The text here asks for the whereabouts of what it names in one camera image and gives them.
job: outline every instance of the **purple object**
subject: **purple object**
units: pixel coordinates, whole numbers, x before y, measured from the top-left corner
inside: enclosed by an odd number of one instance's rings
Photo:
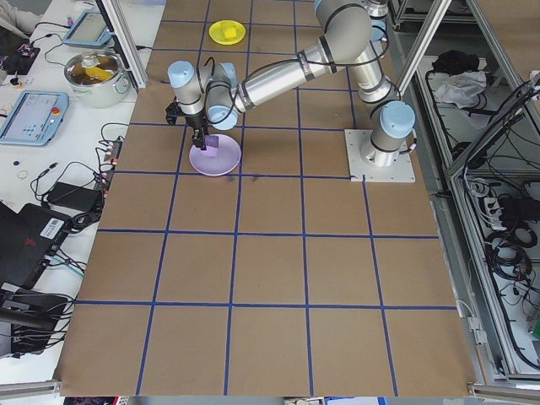
[[[209,151],[192,146],[189,151],[189,161],[193,169],[206,176],[222,176],[232,171],[239,163],[242,151],[240,145],[231,137],[219,134],[219,146],[213,148],[217,150],[214,155]]]
[[[206,156],[215,157],[218,155],[219,137],[216,135],[207,135],[204,137],[206,150],[201,150],[201,153]]]

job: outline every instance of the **screen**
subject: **screen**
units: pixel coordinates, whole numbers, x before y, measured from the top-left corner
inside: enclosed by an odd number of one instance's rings
[[[26,94],[11,117],[2,138],[31,142],[40,139],[57,103],[55,94]]]
[[[105,21],[99,13],[88,13],[86,17],[75,27],[69,39],[71,41],[97,41],[103,30],[105,29]]]

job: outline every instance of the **white table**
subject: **white table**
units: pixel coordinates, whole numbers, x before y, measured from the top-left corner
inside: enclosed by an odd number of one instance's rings
[[[123,0],[121,5],[128,25],[137,27],[132,32],[135,43],[152,46],[164,7],[135,3],[133,0]],[[82,11],[73,0],[52,0],[42,21],[66,24],[68,16],[76,19]],[[63,36],[66,30],[43,24],[37,27],[32,40],[51,32],[57,32]],[[42,191],[52,185],[69,162],[80,161],[97,169],[95,147],[101,139],[101,127],[107,122],[129,123],[135,106],[137,93],[133,89],[124,101],[107,109],[94,109],[79,101],[64,78],[63,67],[50,64],[44,58],[45,52],[58,43],[59,39],[55,36],[36,43],[41,48],[41,52],[30,74],[21,78],[22,89],[16,89],[11,85],[0,87],[0,108],[7,111],[13,107],[23,89],[62,91],[70,98],[63,123],[56,136],[45,147],[0,145],[0,173],[2,173],[0,175],[0,200],[15,211],[19,211],[26,203],[37,203],[30,190],[30,182],[50,164],[58,163],[55,169],[40,180]],[[66,63],[72,57],[86,51],[88,50],[84,48],[61,46],[52,51],[48,58],[54,62]],[[148,62],[149,54],[149,50],[140,51],[144,66]],[[124,135],[126,130],[127,127],[108,126],[105,136],[115,139],[119,135]],[[89,170],[78,165],[71,167],[62,178],[63,181],[77,185],[82,185],[90,179]],[[78,235],[70,235],[62,245],[62,249],[74,259],[86,262],[96,229],[97,226],[94,224]],[[40,292],[75,296],[80,283],[81,278],[77,274],[67,268],[55,267],[54,270],[45,270],[34,289]],[[0,384],[50,380],[61,349],[62,345],[58,344],[40,355],[26,354],[21,359],[0,359]]]

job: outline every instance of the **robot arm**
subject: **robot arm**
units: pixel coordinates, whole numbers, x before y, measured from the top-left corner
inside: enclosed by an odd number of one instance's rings
[[[392,83],[383,75],[370,42],[371,17],[386,15],[387,0],[316,0],[315,11],[324,29],[317,43],[299,51],[294,59],[275,62],[261,72],[237,83],[234,67],[221,63],[196,69],[186,61],[169,67],[175,102],[167,109],[167,121],[184,116],[193,128],[193,142],[204,150],[208,125],[228,130],[244,113],[325,73],[350,67],[359,86],[360,99],[372,114],[375,130],[366,159],[376,165],[390,165],[412,130],[414,114],[408,105],[391,101]]]

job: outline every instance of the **yellow plate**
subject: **yellow plate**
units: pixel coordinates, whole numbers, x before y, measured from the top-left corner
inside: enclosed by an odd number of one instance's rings
[[[244,39],[246,27],[232,19],[224,19],[212,24],[208,33],[220,45],[234,45]]]

